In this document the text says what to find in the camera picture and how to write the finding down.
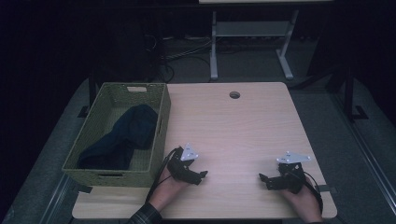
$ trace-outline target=hand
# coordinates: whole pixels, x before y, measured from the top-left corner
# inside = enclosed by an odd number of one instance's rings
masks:
[[[297,215],[305,222],[322,222],[319,204],[311,190],[303,185],[297,194],[291,193],[288,189],[280,190],[280,194],[289,201]]]
[[[167,167],[163,169],[159,183],[161,181],[163,182],[157,186],[148,200],[148,202],[151,203],[151,205],[159,212],[161,212],[166,205],[172,202],[184,188],[190,185],[184,181],[174,179]]]

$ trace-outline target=right hand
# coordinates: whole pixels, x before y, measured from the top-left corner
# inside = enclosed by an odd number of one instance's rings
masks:
[[[288,189],[282,189],[279,192],[305,223],[323,221],[318,201],[307,186],[303,185],[303,188],[297,194],[291,193]]]

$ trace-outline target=metal stand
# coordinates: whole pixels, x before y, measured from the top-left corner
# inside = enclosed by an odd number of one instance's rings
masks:
[[[217,21],[216,11],[212,20],[212,50],[210,52],[210,78],[218,79],[218,62],[216,58],[216,41],[218,36],[285,36],[281,49],[276,50],[286,79],[293,79],[286,51],[288,50],[298,10],[294,10],[290,21]]]
[[[342,85],[345,83],[344,92],[344,113],[348,117],[350,122],[355,122],[355,119],[368,119],[367,114],[364,112],[363,108],[359,105],[355,105],[358,114],[353,113],[353,83],[354,74],[351,71],[350,66],[344,64],[335,64],[315,76],[312,76],[308,80],[300,83],[296,86],[288,87],[289,90],[302,90],[305,87],[310,86],[316,81],[321,80],[326,76],[331,76],[329,82],[326,85],[326,90],[330,93],[337,93],[341,89]]]

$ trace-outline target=hand-mounted device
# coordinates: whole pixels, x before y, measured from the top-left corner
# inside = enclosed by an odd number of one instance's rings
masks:
[[[154,183],[151,186],[151,189],[148,192],[148,196],[146,197],[146,202],[149,201],[151,194],[154,190],[167,178],[173,177],[174,179],[178,179],[190,184],[199,185],[202,181],[202,178],[205,178],[208,171],[202,171],[201,173],[195,173],[189,169],[189,166],[198,158],[198,154],[192,149],[190,144],[185,146],[185,149],[182,147],[177,147],[173,149],[166,157],[163,159],[163,165],[160,168],[159,173],[157,174]],[[166,177],[163,181],[159,182],[161,173],[163,169],[167,166],[170,176]]]
[[[189,169],[189,166],[195,161],[194,159],[187,159],[187,157],[197,158],[198,155],[193,152],[191,148],[183,149],[182,147],[175,148],[175,153],[172,159],[168,162],[168,170],[172,177],[190,184],[199,185],[202,178],[205,178],[207,171],[195,173]]]
[[[314,178],[317,189],[306,181],[302,161],[311,161],[309,156],[299,155],[297,153],[287,152],[282,158],[276,159],[280,176],[269,178],[266,175],[259,174],[260,180],[264,182],[268,189],[288,189],[290,192],[297,194],[306,185],[318,200],[320,212],[323,210],[323,201],[321,199],[318,184]]]

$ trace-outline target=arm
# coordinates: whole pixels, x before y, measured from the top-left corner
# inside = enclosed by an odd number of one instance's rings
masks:
[[[287,189],[282,189],[280,190],[280,194],[286,198],[297,215],[305,223],[323,223],[318,201],[309,188],[303,186],[297,194],[293,194]]]
[[[160,185],[154,190],[148,203],[143,205],[126,224],[159,223],[163,219],[160,212],[171,203],[189,183],[174,179],[168,168],[163,169]]]

